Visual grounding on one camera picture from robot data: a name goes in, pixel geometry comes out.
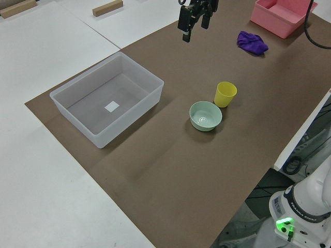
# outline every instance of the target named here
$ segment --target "yellow cup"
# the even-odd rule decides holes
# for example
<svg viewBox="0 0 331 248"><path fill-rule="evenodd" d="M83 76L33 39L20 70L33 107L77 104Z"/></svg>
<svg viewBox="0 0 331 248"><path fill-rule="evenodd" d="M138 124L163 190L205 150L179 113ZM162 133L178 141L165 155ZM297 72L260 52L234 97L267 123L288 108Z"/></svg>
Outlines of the yellow cup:
<svg viewBox="0 0 331 248"><path fill-rule="evenodd" d="M237 94L237 87L230 82L220 82L217 85L214 103L219 107L226 107Z"/></svg>

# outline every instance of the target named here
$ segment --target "purple cloth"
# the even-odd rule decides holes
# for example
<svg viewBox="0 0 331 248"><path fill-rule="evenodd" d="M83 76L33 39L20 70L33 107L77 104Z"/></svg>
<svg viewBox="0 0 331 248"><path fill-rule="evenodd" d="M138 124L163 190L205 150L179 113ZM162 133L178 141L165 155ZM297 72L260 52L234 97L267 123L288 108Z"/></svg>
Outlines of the purple cloth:
<svg viewBox="0 0 331 248"><path fill-rule="evenodd" d="M241 31L238 35L237 44L241 49L255 55L262 55L269 48L260 36Z"/></svg>

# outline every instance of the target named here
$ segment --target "translucent plastic bin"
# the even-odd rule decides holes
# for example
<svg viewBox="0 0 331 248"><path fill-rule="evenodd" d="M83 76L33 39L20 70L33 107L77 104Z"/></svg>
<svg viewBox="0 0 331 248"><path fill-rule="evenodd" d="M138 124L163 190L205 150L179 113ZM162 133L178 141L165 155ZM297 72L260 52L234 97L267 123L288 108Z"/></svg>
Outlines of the translucent plastic bin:
<svg viewBox="0 0 331 248"><path fill-rule="evenodd" d="M160 101L163 81L118 52L50 93L59 111L98 148Z"/></svg>
<svg viewBox="0 0 331 248"><path fill-rule="evenodd" d="M251 21L285 39L305 21L310 0L258 0ZM311 11L317 6L313 3Z"/></svg>

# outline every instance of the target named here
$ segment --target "white square label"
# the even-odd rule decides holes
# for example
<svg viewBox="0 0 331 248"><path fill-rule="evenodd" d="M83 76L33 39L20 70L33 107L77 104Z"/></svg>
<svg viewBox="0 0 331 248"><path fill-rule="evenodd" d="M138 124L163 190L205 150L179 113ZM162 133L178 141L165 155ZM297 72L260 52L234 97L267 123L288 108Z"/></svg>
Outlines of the white square label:
<svg viewBox="0 0 331 248"><path fill-rule="evenodd" d="M115 109L117 109L119 107L119 105L117 104L117 102L112 101L111 103L109 103L106 107L104 107L106 110L108 110L109 112L113 112Z"/></svg>

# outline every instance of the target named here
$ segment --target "green bowl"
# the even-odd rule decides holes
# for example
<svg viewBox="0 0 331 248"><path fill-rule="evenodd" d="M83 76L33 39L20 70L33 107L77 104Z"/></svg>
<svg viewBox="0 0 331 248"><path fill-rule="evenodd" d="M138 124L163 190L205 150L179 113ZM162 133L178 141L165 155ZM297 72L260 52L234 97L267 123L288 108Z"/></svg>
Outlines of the green bowl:
<svg viewBox="0 0 331 248"><path fill-rule="evenodd" d="M196 102L190 108L192 125L199 131L210 131L222 121L222 112L211 102Z"/></svg>

